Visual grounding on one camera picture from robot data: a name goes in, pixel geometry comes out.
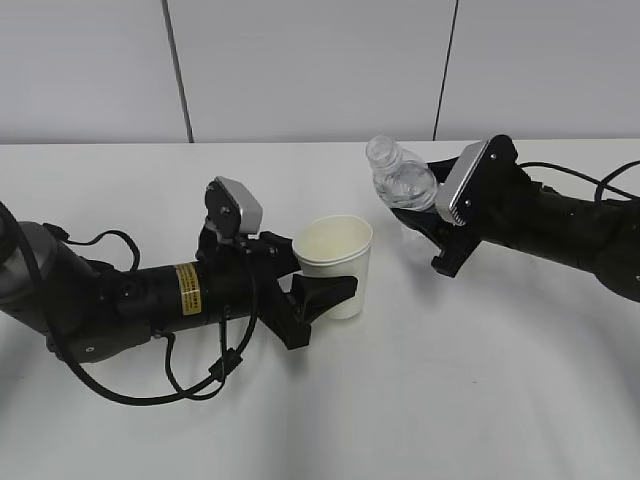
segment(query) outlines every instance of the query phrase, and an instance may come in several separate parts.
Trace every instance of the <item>black cable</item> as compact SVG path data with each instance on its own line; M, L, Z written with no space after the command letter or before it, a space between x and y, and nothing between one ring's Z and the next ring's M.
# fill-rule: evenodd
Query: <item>black cable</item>
M62 241L67 245L78 245L81 247L89 247L91 245L95 245L107 235L115 235L116 237L120 237L124 241L124 243L127 244L127 247L129 247L129 249L131 250L131 253L133 254L133 263L131 264L131 268L129 269L129 271L135 272L140 266L140 249L136 245L136 242L133 241L133 238L131 238L127 233L123 232L122 230L107 230L97 235L92 240L89 240L88 242L76 242L74 240L69 240L69 239L62 240Z
M219 324L220 361L221 361L221 369L222 369L220 385L218 386L218 388L216 388L214 391L210 393L201 394L201 395L198 395L198 394L189 395L187 397L189 400L195 400L195 401L209 400L215 397L216 395L218 395L218 393L220 393L220 391L222 390L222 387L224 387L227 381L227 372L226 372L226 366L225 366L225 356L227 354L227 320L228 320L227 316L223 315ZM172 332L163 332L160 335L167 339L167 349L165 351L165 356L164 356L164 373L167 376L169 383L175 389L176 392L184 392L184 389L178 383L178 380L176 379L173 373L173 369L171 368L171 356L173 354L173 347L176 343L176 336Z
M253 331L256 328L256 323L258 322L258 304L260 293L258 291L258 282L256 281L256 275L251 268L251 263L248 256L245 256L245 267L247 269L247 274L249 275L249 281L251 282L251 314L249 316L249 323L247 324L247 329L244 332L244 336L238 344L238 355L241 355L244 349L247 348L249 340L251 340L251 336L253 335Z
M633 162L625 163L621 167L616 168L613 172L611 172L609 175L604 177L602 180L600 180L598 182L598 186L596 187L596 191L593 194L593 202L596 205L601 203L602 194L604 193L605 189L611 190L611 187L609 187L609 182L611 182L611 180L616 178L618 175L621 175L622 173L626 172L630 168L635 167L637 165L640 165L640 160L635 160Z
M600 185L604 179L598 180L596 178L590 177L589 175L585 175L582 172L578 172L576 170L572 170L570 168L567 167L562 167L560 165L555 165L553 163L547 163L547 162L527 162L527 163L521 163L518 165L520 168L529 168L529 167L540 167L540 168L548 168L551 170L557 170L559 172L562 173L566 173L569 175L573 175L574 177L578 177L581 178L582 180L585 180L587 182L593 183L594 185ZM611 185L608 185L608 183L604 183L604 189L609 190L613 193L617 193L618 195L628 198L629 200L640 200L640 197L637 197L629 192L625 192L624 190L620 190L619 188L616 187L612 187Z
M236 348L235 352L233 352L233 355L237 357L240 357L244 349L247 347L249 341L251 340L251 337L256 327L256 323L258 321L258 305L259 305L258 284L256 281L255 273L251 268L251 262L249 261L248 256L246 254L243 254L243 255L244 255L245 267L247 269L247 274L249 276L249 281L251 283L251 313L249 317L249 323L247 324L247 328L245 329L242 340L238 344L238 347ZM226 323L228 320L229 320L228 314L225 311L220 321L220 352L221 352L220 360L219 360L221 362L220 363L220 369L221 369L220 386L211 393L201 394L201 395L189 395L189 397L187 398L189 398L190 400L196 400L196 401L209 400L210 398L215 397L220 392L220 390L222 390L222 387L225 384L228 373L231 373L231 370L233 370L234 365L231 365L230 371L227 372L226 365L225 365L226 355L228 353L231 353L231 350L227 350ZM165 357L164 357L164 372L167 376L167 379L169 380L169 383L175 389L175 391L182 392L184 390L178 383L173 373L173 369L171 368L171 356L173 355L173 347L175 345L176 336L171 332L162 332L160 333L160 336L167 339L167 348L166 348Z
M215 381L215 376L212 374L204 380L200 381L196 385L184 392L174 393L170 395L164 395L159 397L130 397L127 395L121 395L112 390L109 390L102 384L98 383L91 375L87 373L84 368L78 363L78 361L73 356L71 350L67 346L64 336L58 330L58 327L51 321L51 316L49 314L48 302L46 296L44 294L44 281L42 279L42 275L40 274L40 269L38 267L38 263L35 258L35 254L27 237L25 236L20 224L13 216L13 214L9 211L9 209L4 205L4 203L0 202L0 218L4 221L5 228L9 231L11 235L16 240L16 244L20 253L22 254L27 271L29 273L29 278L33 284L34 295L38 301L40 309L42 311L42 316L45 324L47 325L47 329L49 330L49 335L51 336L51 340L53 341L53 345L57 350L60 358L67 364L69 369L78 377L78 379L84 383L85 386L93 390L98 395L106 398L107 400L111 400L116 403L121 403L123 405L133 405L133 406L150 406L150 405L162 405L167 403L176 402L178 400L182 400L183 398L187 398L189 395L194 393L198 393L202 389L206 388L208 385Z

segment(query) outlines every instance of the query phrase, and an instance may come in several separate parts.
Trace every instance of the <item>label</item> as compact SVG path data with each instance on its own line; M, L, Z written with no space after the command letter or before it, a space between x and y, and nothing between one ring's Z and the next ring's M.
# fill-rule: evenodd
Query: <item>label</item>
M180 283L180 296L182 297L182 315L195 315L202 312L202 297L200 296L200 283L193 263L174 265L178 283Z

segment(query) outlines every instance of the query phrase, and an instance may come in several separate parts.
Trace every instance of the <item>plastic water bottle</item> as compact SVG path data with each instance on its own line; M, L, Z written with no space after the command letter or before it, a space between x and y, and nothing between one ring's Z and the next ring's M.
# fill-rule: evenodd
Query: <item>plastic water bottle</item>
M438 181L415 153L384 135L372 139L366 153L376 192L387 207L421 212L435 208ZM401 235L404 256L412 263L428 265L437 248L404 224Z
M366 153L376 192L387 207L416 211L433 207L438 181L415 153L384 135L372 139Z

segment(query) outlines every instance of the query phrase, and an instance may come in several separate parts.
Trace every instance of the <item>cup rim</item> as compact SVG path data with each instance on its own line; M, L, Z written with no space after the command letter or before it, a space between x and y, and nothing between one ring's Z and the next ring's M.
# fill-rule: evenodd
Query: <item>cup rim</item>
M300 254L300 252L298 252L297 249L296 249L296 241L300 237L300 234L302 232L304 232L305 230L311 228L313 225L315 225L315 224L317 224L319 222L322 222L322 221L326 221L326 220L332 219L332 218L352 218L352 219L355 219L355 220L359 221L360 223L366 225L367 228L369 229L369 238L367 239L366 243L361 248L359 248L359 249L357 249L357 250L355 250L353 252L350 252L350 253L348 253L346 255L343 255L341 257L334 258L332 260L324 260L324 261L311 260L311 259L305 257L304 255ZM311 222L305 228L303 228L300 232L298 232L298 234L294 237L294 239L292 241L291 249L293 250L293 253L298 258L298 260L303 261L307 265L310 265L310 266L313 266L313 267L328 267L328 266L331 266L331 265L337 265L339 263L348 262L349 260L354 260L355 258L357 258L360 255L364 254L367 250L369 250L369 248L371 248L372 240L373 240L373 227L364 218L359 217L357 215L348 215L348 214L327 215L327 216L315 219L313 222Z

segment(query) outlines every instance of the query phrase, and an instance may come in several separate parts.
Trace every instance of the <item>white wall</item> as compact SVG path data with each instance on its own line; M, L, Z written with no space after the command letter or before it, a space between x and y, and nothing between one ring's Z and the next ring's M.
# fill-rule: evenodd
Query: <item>white wall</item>
M157 0L3 0L0 143L184 142Z
M188 0L171 13L196 141L430 139L450 0Z
M169 0L195 140L431 139L455 0ZM4 0L0 143L187 140L161 0ZM632 0L460 0L438 139L640 136Z
M640 3L462 0L439 139L640 136Z

